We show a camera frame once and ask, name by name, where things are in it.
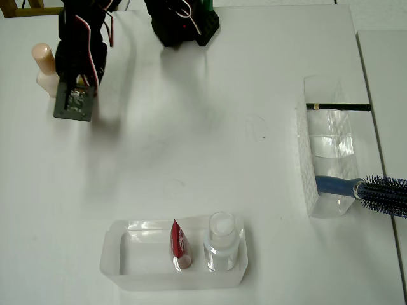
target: red wire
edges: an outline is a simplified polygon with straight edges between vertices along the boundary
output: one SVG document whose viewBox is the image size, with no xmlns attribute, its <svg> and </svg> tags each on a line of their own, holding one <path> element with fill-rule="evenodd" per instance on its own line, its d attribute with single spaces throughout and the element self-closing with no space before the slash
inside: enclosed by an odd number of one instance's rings
<svg viewBox="0 0 407 305">
<path fill-rule="evenodd" d="M 104 26 L 106 27 L 107 35 L 109 36 L 110 47 L 112 47 L 112 35 L 110 32 L 110 28 L 107 25 L 106 21 L 103 21 L 103 23 L 104 23 Z"/>
<path fill-rule="evenodd" d="M 89 55 L 89 61 L 90 61 L 90 63 L 91 63 L 92 70 L 93 70 L 93 73 L 94 73 L 94 76 L 95 76 L 95 84 L 96 84 L 96 91 L 95 91 L 95 93 L 96 93 L 97 90 L 99 89 L 99 78 L 97 77 L 97 72 L 96 72 L 95 63 L 93 62 L 92 53 L 91 53 L 91 51 L 90 51 L 90 35 L 91 35 L 90 26 L 89 26 L 89 24 L 88 24 L 86 21 L 84 21 L 81 17 L 79 17 L 79 16 L 77 16 L 77 15 L 75 15 L 75 17 L 76 17 L 80 22 L 82 22 L 82 23 L 85 25 L 85 27 L 88 29 L 88 55 Z"/>
</svg>

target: red toothpaste tube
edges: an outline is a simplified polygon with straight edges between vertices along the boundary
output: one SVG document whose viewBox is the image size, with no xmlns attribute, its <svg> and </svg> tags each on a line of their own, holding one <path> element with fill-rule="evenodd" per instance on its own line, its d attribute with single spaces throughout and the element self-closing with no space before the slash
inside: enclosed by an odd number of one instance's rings
<svg viewBox="0 0 407 305">
<path fill-rule="evenodd" d="M 188 243 L 183 230 L 175 220 L 171 229 L 170 254 L 172 263 L 178 272 L 192 265 L 190 243 Z"/>
</svg>

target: blue hairbrush handle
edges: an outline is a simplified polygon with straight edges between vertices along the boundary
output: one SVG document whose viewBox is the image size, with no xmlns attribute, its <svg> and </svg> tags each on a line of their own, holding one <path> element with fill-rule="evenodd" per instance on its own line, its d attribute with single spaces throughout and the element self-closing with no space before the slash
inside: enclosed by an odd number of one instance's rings
<svg viewBox="0 0 407 305">
<path fill-rule="evenodd" d="M 355 198 L 354 186 L 363 179 L 345 180 L 330 176 L 315 176 L 315 180 L 317 181 L 318 192 Z"/>
</svg>

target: white wire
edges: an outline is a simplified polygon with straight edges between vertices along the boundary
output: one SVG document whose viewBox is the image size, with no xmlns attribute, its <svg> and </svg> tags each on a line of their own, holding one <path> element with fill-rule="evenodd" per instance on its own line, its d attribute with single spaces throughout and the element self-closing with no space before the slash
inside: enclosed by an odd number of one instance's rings
<svg viewBox="0 0 407 305">
<path fill-rule="evenodd" d="M 178 13 L 178 12 L 176 11 L 177 15 L 180 16 L 180 17 L 183 17 L 183 18 L 189 18 L 189 19 L 191 19 L 193 25 L 194 25 L 195 28 L 197 29 L 198 34 L 201 35 L 201 31 L 199 30 L 199 28 L 198 28 L 197 24 L 195 23 L 195 21 L 192 19 L 192 16 L 191 16 L 191 15 L 192 15 L 192 8 L 191 8 L 190 4 L 189 4 L 186 0 L 182 0 L 182 2 L 185 3 L 185 4 L 187 5 L 187 7 L 190 9 L 190 13 L 188 14 L 185 10 L 181 10 L 181 11 L 183 11 L 186 15 L 182 15 L 182 14 L 180 14 L 180 13 Z"/>
<path fill-rule="evenodd" d="M 92 53 L 91 53 L 91 51 L 90 51 L 90 34 L 91 34 L 90 26 L 89 26 L 89 24 L 88 24 L 86 21 L 84 21 L 81 17 L 79 17 L 79 16 L 77 16 L 77 15 L 75 15 L 75 17 L 76 17 L 80 22 L 82 22 L 82 23 L 85 25 L 85 27 L 87 27 L 88 32 L 89 32 L 88 55 L 89 55 L 89 61 L 90 61 L 91 66 L 92 66 L 93 73 L 95 74 L 95 81 L 96 81 L 96 91 L 95 91 L 95 92 L 97 92 L 97 90 L 99 89 L 99 78 L 97 77 L 97 72 L 96 72 L 95 63 L 93 62 Z"/>
</svg>

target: tube cap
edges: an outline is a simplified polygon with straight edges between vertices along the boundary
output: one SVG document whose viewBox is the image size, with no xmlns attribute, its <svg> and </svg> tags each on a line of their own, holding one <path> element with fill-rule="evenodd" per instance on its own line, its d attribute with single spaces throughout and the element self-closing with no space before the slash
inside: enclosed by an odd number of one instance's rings
<svg viewBox="0 0 407 305">
<path fill-rule="evenodd" d="M 55 58 L 50 46 L 46 43 L 36 44 L 31 50 L 31 55 L 34 57 L 42 73 L 46 75 L 55 73 Z"/>
</svg>

